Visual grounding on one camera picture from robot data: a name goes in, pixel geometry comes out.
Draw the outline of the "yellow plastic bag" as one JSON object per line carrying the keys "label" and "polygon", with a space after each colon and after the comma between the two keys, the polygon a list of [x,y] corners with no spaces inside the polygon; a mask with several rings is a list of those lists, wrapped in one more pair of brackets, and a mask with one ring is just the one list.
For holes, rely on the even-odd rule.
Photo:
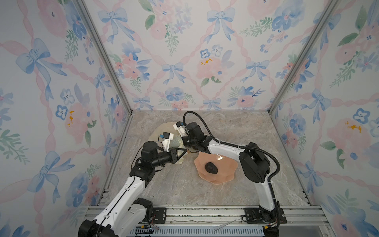
{"label": "yellow plastic bag", "polygon": [[174,122],[163,123],[143,145],[141,162],[149,168],[176,164],[187,153]]}

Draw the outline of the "dark avocado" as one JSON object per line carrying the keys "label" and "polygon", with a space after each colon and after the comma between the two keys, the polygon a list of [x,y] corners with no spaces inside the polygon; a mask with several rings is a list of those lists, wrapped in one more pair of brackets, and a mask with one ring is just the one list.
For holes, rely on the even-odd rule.
{"label": "dark avocado", "polygon": [[210,174],[217,174],[218,173],[218,168],[215,164],[213,164],[212,162],[208,162],[205,164],[205,170],[206,172],[210,173]]}

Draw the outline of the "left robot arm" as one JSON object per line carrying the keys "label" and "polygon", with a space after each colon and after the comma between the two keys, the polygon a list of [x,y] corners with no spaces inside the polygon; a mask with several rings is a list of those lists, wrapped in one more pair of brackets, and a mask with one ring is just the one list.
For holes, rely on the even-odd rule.
{"label": "left robot arm", "polygon": [[123,188],[110,204],[94,220],[81,224],[79,237],[126,237],[139,223],[152,221],[152,202],[140,195],[156,174],[156,168],[175,164],[186,148],[165,149],[155,141],[148,141],[140,148],[134,167]]}

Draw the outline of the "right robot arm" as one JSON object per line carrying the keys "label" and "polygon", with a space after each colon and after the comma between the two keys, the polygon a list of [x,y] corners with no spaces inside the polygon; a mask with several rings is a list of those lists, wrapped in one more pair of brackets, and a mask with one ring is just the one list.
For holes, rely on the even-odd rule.
{"label": "right robot arm", "polygon": [[246,178],[255,184],[260,201],[256,217],[245,213],[247,222],[274,223],[277,221],[280,211],[270,182],[270,161],[265,151],[261,150],[255,143],[241,146],[219,141],[211,135],[205,135],[196,122],[189,123],[186,126],[178,122],[174,128],[182,137],[185,147],[191,147],[211,155],[228,157],[240,162]]}

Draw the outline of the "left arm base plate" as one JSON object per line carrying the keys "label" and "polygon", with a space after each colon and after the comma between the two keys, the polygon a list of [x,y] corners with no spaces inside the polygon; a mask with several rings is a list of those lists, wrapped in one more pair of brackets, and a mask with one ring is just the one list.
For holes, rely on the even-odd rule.
{"label": "left arm base plate", "polygon": [[149,211],[149,223],[150,224],[165,224],[167,216],[166,207],[153,207]]}

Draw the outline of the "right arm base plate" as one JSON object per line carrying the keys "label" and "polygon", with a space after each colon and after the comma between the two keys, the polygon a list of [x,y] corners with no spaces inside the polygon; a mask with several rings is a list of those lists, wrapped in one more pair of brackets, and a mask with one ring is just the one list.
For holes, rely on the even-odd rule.
{"label": "right arm base plate", "polygon": [[287,219],[284,210],[267,211],[260,207],[247,207],[244,209],[243,221],[248,224],[274,224],[279,218],[280,224],[286,224]]}

